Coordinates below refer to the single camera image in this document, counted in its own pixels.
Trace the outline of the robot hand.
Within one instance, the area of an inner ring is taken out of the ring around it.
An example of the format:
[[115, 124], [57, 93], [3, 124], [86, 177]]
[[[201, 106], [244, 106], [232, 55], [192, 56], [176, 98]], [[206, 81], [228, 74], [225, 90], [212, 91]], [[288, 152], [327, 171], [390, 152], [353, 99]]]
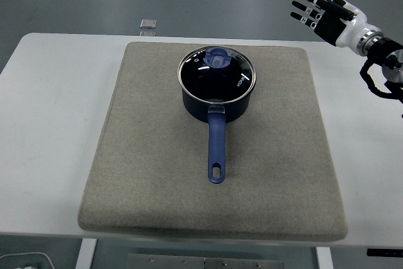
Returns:
[[311, 5], [293, 1], [292, 5], [300, 12], [292, 12], [290, 16], [335, 47], [347, 47], [365, 56], [366, 45], [374, 38], [383, 37], [381, 29], [369, 24], [366, 14], [346, 0], [305, 1]]

